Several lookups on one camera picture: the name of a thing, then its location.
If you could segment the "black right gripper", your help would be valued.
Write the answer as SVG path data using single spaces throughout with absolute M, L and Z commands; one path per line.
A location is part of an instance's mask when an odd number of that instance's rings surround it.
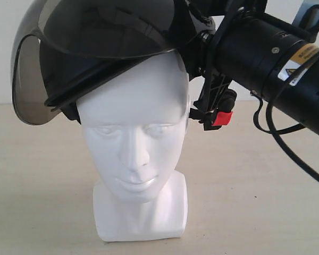
M 191 71 L 189 75 L 195 78 L 203 76 L 205 81 L 194 106 L 194 114 L 211 114 L 218 108 L 219 101 L 232 79 L 224 71 L 215 66 L 220 56 L 217 50 L 225 36 L 244 23 L 245 18 L 265 12 L 267 1 L 190 1 L 189 7 L 203 20 L 213 16 L 223 16 L 217 29 L 203 30 L 198 38 L 186 46 L 187 54 L 191 55 L 188 63 Z

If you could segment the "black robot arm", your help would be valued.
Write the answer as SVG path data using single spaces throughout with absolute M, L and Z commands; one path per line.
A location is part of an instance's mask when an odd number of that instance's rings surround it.
M 205 79 L 191 118 L 205 130 L 229 123 L 235 81 L 297 124 L 278 134 L 307 128 L 319 135 L 319 1 L 304 1 L 293 21 L 266 13 L 266 1 L 193 1 L 203 18 L 223 16 L 216 31 L 200 34 Z

